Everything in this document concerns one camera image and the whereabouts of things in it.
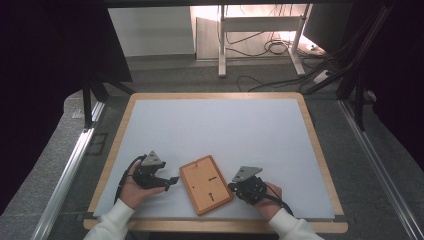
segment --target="white panel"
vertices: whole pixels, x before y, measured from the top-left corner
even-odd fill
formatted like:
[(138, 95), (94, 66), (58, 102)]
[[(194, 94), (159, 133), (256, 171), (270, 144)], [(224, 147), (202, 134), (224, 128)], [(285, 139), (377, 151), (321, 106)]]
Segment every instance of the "white panel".
[(194, 54), (190, 7), (109, 9), (126, 57)]
[[(178, 176), (179, 167), (210, 154), (227, 183), (242, 165), (262, 167), (258, 176), (283, 188), (283, 200), (296, 217), (334, 218), (294, 99), (137, 101), (95, 216), (113, 206), (117, 184), (131, 161), (151, 150), (167, 162), (158, 177)], [(181, 180), (143, 203), (134, 216), (197, 217)], [(260, 216), (235, 197), (201, 218)]]

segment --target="table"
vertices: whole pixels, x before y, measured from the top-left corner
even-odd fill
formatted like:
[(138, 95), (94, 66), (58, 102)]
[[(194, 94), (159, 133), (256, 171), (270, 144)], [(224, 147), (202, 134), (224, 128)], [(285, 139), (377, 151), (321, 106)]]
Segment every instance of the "table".
[[(298, 93), (137, 93), (132, 95), (125, 110), (117, 135), (111, 147), (108, 159), (100, 177), (98, 186), (92, 198), (89, 213), (94, 212), (99, 198), (109, 179), (111, 169), (115, 163), (125, 129), (132, 113), (132, 109), (138, 99), (296, 99), (305, 122), (305, 126), (312, 143), (313, 151), (318, 161), (322, 177), (329, 193), (329, 198), (336, 215), (333, 221), (311, 222), (316, 232), (321, 233), (344, 233), (348, 225), (344, 219), (337, 192), (335, 190), (330, 172), (327, 168), (324, 155), (321, 151), (317, 135), (314, 131), (311, 118), (302, 95)], [(86, 218), (84, 227), (92, 228), (98, 221), (94, 218)], [(175, 232), (227, 232), (227, 233), (272, 233), (273, 230), (264, 220), (215, 220), (215, 219), (132, 219), (129, 222), (130, 230), (138, 231), (175, 231)]]

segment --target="white metal stand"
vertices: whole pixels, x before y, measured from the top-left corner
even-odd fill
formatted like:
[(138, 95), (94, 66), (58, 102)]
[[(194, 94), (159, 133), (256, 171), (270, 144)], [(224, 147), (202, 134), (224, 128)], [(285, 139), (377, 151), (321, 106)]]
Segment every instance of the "white metal stand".
[(221, 5), (221, 21), (220, 21), (220, 46), (219, 46), (219, 76), (226, 76), (226, 56), (225, 56), (225, 33), (227, 32), (274, 32), (274, 31), (296, 31), (293, 44), (289, 47), (288, 52), (294, 64), (298, 76), (305, 75), (305, 70), (297, 55), (297, 47), (299, 45), (300, 36), (302, 35), (303, 26), (305, 25), (306, 15), (309, 11), (309, 5), (306, 5), (303, 15), (296, 16), (280, 16), (280, 17), (225, 17), (224, 5)]

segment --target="hand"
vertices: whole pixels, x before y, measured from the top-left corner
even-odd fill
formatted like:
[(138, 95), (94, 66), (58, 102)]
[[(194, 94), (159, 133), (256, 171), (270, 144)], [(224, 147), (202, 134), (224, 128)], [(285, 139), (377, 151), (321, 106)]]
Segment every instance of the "hand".
[(136, 209), (146, 198), (165, 191), (165, 187), (143, 189), (137, 185), (131, 176), (139, 164), (140, 160), (131, 166), (121, 194), (119, 195), (119, 199), (132, 209)]
[[(266, 193), (268, 195), (275, 196), (280, 199), (282, 198), (283, 190), (280, 187), (277, 187), (269, 182), (265, 183), (269, 186), (266, 189)], [(258, 210), (262, 217), (265, 218), (267, 221), (271, 220), (271, 218), (274, 217), (274, 215), (281, 209), (281, 206), (278, 205), (278, 203), (271, 201), (267, 198), (263, 198), (261, 201), (253, 205), (253, 207), (256, 208), (256, 210)]]

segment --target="person's left hand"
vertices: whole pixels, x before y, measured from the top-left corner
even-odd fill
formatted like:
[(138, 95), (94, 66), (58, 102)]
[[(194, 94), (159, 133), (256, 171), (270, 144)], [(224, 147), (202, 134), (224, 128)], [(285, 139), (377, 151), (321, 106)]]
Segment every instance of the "person's left hand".
[(122, 187), (121, 194), (119, 195), (119, 199), (132, 209), (136, 209), (146, 198), (165, 191), (165, 187), (143, 189), (137, 185), (132, 175), (139, 164), (140, 160), (131, 166), (124, 186)]

